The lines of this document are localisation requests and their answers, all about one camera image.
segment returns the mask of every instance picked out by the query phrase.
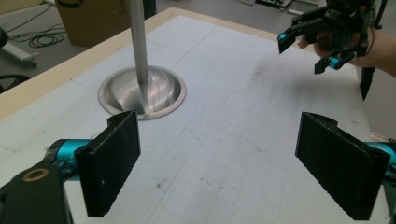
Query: metal pole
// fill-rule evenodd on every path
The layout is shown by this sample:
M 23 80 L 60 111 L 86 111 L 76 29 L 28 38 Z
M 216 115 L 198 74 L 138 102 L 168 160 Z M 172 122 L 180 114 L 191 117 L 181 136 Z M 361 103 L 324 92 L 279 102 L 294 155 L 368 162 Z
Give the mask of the metal pole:
M 147 84 L 149 83 L 149 72 L 143 0 L 130 0 L 129 13 L 137 81 L 139 84 Z

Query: circular metal base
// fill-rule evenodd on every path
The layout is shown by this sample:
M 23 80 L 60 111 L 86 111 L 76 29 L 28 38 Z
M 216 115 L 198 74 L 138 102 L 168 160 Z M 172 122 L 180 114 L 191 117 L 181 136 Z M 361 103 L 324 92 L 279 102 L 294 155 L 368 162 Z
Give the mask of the circular metal base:
M 149 65 L 147 84 L 138 84 L 134 68 L 121 70 L 104 81 L 99 101 L 111 114 L 135 110 L 138 119 L 156 119 L 181 105 L 186 93 L 186 84 L 180 76 Z

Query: metal post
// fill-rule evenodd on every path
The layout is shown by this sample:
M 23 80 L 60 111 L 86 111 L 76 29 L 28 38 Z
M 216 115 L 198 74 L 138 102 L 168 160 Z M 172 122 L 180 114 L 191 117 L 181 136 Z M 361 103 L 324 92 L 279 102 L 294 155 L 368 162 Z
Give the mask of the metal post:
M 129 13 L 137 81 L 139 84 L 147 84 L 149 83 L 149 72 L 143 0 L 130 0 Z

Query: cardboard box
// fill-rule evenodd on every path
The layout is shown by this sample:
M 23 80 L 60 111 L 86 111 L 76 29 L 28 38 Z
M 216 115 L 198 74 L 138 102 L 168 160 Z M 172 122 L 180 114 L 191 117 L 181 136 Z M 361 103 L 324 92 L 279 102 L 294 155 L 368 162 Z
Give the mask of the cardboard box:
M 127 4 L 127 0 L 56 0 L 71 44 L 86 47 L 130 27 Z
M 0 14 L 40 5 L 44 0 L 0 0 Z

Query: floor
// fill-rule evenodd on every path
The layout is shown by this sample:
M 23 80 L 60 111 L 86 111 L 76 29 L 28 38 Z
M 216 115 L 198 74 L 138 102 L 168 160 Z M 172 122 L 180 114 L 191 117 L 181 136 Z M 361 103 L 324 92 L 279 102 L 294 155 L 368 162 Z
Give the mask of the floor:
M 48 7 L 48 11 L 13 31 L 10 35 L 30 31 L 43 31 L 54 24 L 62 23 L 56 7 L 50 7 L 50 5 L 44 4 L 0 15 L 0 26 L 5 30 L 10 30 L 43 12 Z M 294 15 L 287 13 L 286 10 L 280 11 L 279 9 L 259 4 L 250 6 L 239 2 L 239 0 L 157 0 L 158 12 L 169 7 L 184 8 L 275 34 L 285 31 L 290 26 L 291 19 L 294 17 Z M 315 6 L 293 1 L 289 8 L 308 11 L 314 9 Z M 389 1 L 382 20 L 384 32 L 390 35 L 396 35 L 395 23 L 396 1 Z M 32 49 L 27 43 L 15 43 L 12 41 L 11 43 L 33 54 L 35 56 L 36 67 L 27 66 L 14 60 L 3 51 L 0 51 L 0 75 L 23 74 L 34 77 L 88 49 L 70 45 L 67 35 L 64 35 L 63 42 L 42 49 Z M 396 79 L 382 71 L 376 71 L 372 88 L 364 102 L 365 109 L 372 131 L 394 139 L 396 139 L 395 96 Z

